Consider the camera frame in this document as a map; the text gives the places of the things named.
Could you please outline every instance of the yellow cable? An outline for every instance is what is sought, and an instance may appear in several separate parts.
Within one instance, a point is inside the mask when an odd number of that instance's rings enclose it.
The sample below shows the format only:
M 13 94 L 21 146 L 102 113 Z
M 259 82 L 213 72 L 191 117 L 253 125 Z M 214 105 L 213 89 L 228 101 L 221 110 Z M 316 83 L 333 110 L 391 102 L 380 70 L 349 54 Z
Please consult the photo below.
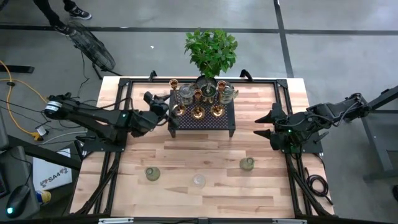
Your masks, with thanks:
M 9 81 L 8 79 L 0 79 L 0 82 L 1 81 Z M 30 88 L 33 92 L 35 92 L 41 99 L 42 99 L 42 101 L 45 103 L 45 104 L 47 104 L 48 102 L 47 102 L 47 100 L 37 91 L 37 90 L 35 90 L 33 87 L 31 87 L 29 84 L 27 84 L 26 82 L 23 82 L 23 81 L 21 81 L 21 80 L 16 80 L 16 79 L 13 79 L 12 81 L 17 81 L 17 82 L 20 82 L 20 83 L 22 83 L 22 84 L 24 84 L 25 86 L 27 86 L 28 88 Z
M 12 82 L 11 72 L 9 71 L 9 69 L 7 68 L 7 66 L 2 62 L 2 60 L 0 60 L 0 63 L 4 66 L 4 68 L 6 68 L 6 71 L 7 71 L 8 75 L 9 75 L 9 77 L 10 77 L 9 80 L 7 80 L 7 79 L 2 79 L 2 80 L 0 80 L 0 81 L 10 81 L 10 82 Z M 38 95 L 40 96 L 40 98 L 44 101 L 44 103 L 47 103 L 47 101 L 43 98 L 43 96 L 42 96 L 38 91 L 36 91 L 35 89 L 33 89 L 30 85 L 28 85 L 28 84 L 26 84 L 26 83 L 24 83 L 24 82 L 22 82 L 22 81 L 20 81 L 20 80 L 15 80 L 15 81 L 21 82 L 21 83 L 24 84 L 25 86 L 29 87 L 32 91 L 34 91 L 36 94 L 38 94 Z M 38 140 L 38 138 L 40 137 L 40 134 L 39 134 L 38 132 L 34 132 L 34 133 L 33 133 L 33 132 L 30 132 L 30 131 L 26 131 L 24 128 L 22 128 L 22 127 L 19 126 L 18 122 L 15 120 L 14 116 L 12 115 L 11 109 L 10 109 L 10 104 L 8 103 L 9 100 L 10 100 L 11 92 L 12 92 L 12 86 L 10 86 L 10 89 L 9 89 L 8 95 L 7 95 L 7 100 L 6 100 L 6 101 L 7 101 L 7 109 L 8 109 L 8 112 L 9 112 L 9 114 L 10 114 L 10 117 L 11 117 L 12 121 L 14 122 L 14 124 L 15 124 L 21 131 L 25 132 L 26 134 L 30 134 L 31 136 L 33 136 L 33 137 L 35 138 L 35 140 Z

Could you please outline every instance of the sneaker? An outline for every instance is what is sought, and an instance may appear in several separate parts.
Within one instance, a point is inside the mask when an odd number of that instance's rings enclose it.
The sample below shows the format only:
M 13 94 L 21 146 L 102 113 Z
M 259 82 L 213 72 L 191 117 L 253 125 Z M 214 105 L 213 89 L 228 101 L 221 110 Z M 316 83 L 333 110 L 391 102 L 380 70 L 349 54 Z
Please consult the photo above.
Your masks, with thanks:
M 69 16 L 77 19 L 88 20 L 91 19 L 91 14 L 81 10 L 79 7 L 75 6 L 72 10 L 69 11 Z
M 58 31 L 60 34 L 65 35 L 65 36 L 71 36 L 76 34 L 76 30 L 68 27 L 66 25 L 63 26 L 53 26 L 53 28 Z

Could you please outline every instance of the glass jar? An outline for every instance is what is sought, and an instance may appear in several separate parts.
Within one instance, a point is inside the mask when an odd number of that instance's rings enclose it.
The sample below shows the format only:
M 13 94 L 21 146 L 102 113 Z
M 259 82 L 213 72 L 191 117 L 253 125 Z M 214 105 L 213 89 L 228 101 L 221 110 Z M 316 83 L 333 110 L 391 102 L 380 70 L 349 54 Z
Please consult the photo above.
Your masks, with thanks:
M 192 84 L 184 84 L 180 86 L 180 89 L 178 91 L 180 97 L 181 97 L 181 103 L 183 105 L 191 105 L 193 103 L 193 92 L 195 91 L 195 88 Z
M 200 87 L 200 90 L 202 92 L 203 102 L 213 103 L 217 93 L 216 86 L 212 83 L 206 83 Z
M 235 99 L 238 94 L 239 91 L 235 90 L 234 86 L 231 83 L 226 82 L 225 89 L 220 92 L 220 103 L 224 105 L 228 104 L 232 102 L 232 100 Z

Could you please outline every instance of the black pants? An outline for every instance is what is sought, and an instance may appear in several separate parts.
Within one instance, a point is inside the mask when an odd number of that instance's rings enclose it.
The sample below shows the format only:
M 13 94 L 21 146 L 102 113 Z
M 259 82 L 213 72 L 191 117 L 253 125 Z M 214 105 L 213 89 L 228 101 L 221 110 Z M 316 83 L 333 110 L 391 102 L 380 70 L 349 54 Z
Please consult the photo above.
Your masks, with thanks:
M 46 18 L 49 20 L 51 26 L 63 26 L 63 22 L 61 22 L 60 17 L 55 13 L 49 4 L 49 0 L 33 0 L 36 6 L 44 13 Z M 63 0 L 65 4 L 64 10 L 69 11 L 76 6 L 71 0 Z

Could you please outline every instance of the green plant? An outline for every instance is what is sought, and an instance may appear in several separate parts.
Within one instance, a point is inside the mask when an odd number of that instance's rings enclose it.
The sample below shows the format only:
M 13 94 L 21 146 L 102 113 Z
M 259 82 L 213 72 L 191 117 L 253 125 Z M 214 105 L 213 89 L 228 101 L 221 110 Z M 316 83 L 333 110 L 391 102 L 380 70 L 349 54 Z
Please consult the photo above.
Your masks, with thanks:
M 196 30 L 187 33 L 185 52 L 191 50 L 191 61 L 199 68 L 202 75 L 213 78 L 226 72 L 236 62 L 234 51 L 238 47 L 235 37 L 227 35 L 223 30 Z

